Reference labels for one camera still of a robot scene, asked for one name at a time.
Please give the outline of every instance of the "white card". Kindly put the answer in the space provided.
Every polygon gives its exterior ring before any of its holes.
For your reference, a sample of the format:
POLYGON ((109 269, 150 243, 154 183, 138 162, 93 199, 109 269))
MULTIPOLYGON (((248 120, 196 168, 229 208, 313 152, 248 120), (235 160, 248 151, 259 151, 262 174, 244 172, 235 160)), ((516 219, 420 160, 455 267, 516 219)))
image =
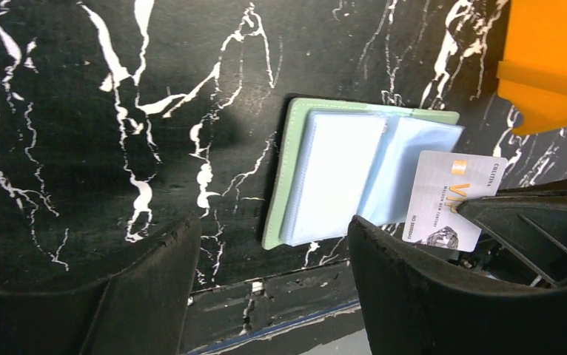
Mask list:
POLYGON ((495 196, 507 163, 505 158, 421 152, 403 240, 473 251, 482 230, 456 207, 464 200, 495 196))

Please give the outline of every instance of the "green wallet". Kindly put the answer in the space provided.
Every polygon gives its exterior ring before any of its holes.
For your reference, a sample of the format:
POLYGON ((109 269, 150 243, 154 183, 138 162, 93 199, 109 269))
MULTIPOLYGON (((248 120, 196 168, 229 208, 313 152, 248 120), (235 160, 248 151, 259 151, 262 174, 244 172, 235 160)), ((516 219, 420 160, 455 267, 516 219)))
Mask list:
POLYGON ((286 214, 286 206, 295 176, 299 149, 303 137, 303 129, 311 110, 334 110, 339 112, 379 112, 403 117, 417 118, 442 124, 456 124, 460 117, 457 112, 432 111, 427 109, 407 109, 404 107, 364 104, 360 102, 326 100, 320 98, 295 98, 289 105, 288 115, 283 130, 283 144, 279 153, 279 165, 275 188, 268 215, 262 247, 270 250, 283 244, 279 238, 281 226, 286 214))

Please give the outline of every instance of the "card holder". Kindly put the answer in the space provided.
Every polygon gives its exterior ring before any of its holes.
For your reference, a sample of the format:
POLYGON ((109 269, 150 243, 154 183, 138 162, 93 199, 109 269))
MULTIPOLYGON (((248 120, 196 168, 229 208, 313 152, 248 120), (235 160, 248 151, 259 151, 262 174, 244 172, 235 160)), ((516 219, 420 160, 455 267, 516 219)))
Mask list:
POLYGON ((406 220, 419 155, 451 152, 464 127, 390 115, 358 214, 376 226, 406 220))
POLYGON ((346 234, 385 128, 384 115, 309 113, 280 233, 285 244, 346 234))

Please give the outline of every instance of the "orange object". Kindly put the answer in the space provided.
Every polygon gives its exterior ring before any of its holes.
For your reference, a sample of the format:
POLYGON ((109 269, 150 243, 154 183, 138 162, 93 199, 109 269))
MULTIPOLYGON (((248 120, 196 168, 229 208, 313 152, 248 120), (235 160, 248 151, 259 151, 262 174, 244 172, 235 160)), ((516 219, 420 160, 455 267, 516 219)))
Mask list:
POLYGON ((513 0, 498 94, 522 113, 516 135, 567 126, 567 3, 513 0))

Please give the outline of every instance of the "marble surface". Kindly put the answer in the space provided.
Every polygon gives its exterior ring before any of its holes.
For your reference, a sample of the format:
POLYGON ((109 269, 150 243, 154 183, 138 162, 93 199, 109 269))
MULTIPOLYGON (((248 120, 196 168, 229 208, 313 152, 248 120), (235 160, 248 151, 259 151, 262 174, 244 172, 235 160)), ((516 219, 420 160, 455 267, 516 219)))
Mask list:
MULTIPOLYGON (((348 256, 259 245, 286 100, 458 111, 504 186, 567 178, 567 128, 495 94, 506 0, 0 1, 0 287, 203 220, 195 291, 348 256)), ((398 233, 398 226, 388 227, 398 233)))

